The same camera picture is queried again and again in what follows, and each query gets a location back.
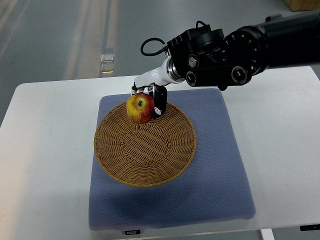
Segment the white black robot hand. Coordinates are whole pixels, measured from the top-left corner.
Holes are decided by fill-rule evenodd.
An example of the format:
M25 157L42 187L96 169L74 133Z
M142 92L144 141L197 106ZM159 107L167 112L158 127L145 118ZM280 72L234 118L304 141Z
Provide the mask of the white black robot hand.
M168 92L166 86L180 82L180 77L175 74L173 60L169 56L160 67L136 77L131 87L131 94L142 93L147 89L148 94L154 100L153 119L156 119L162 116L167 108Z

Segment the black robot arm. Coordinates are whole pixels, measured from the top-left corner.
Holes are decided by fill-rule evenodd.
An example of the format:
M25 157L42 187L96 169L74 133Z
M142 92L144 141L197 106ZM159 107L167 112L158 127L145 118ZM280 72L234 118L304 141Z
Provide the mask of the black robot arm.
M320 61L320 12L269 16L229 35L198 21L167 43L177 74L192 87L247 84L267 69L307 66Z

